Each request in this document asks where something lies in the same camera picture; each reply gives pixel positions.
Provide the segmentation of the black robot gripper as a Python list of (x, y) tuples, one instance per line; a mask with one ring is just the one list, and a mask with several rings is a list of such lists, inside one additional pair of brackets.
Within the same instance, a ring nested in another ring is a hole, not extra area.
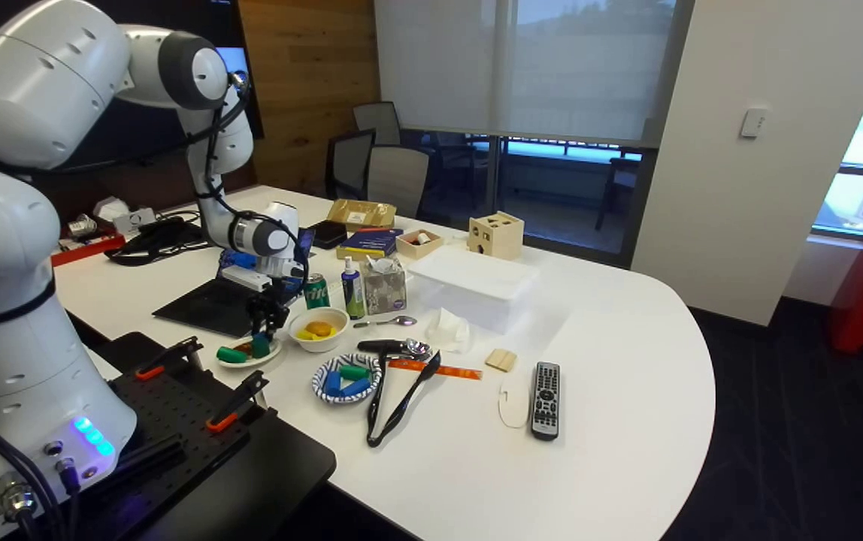
[(243, 320), (253, 339), (272, 341), (280, 335), (290, 319), (290, 303), (308, 286), (308, 262), (300, 255), (249, 255), (224, 252), (215, 279), (243, 303)]

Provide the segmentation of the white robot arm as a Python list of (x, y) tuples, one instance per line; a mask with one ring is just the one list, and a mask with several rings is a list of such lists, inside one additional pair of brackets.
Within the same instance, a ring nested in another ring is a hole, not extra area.
[(32, 0), (0, 27), (0, 538), (63, 535), (59, 505), (113, 476), (137, 414), (108, 388), (73, 327), (51, 255), (59, 215), (28, 182), (59, 167), (110, 102), (168, 108), (210, 243), (249, 252), (249, 286), (308, 275), (299, 224), (234, 209), (224, 177), (253, 157), (240, 81), (200, 37), (121, 23), (90, 0)]

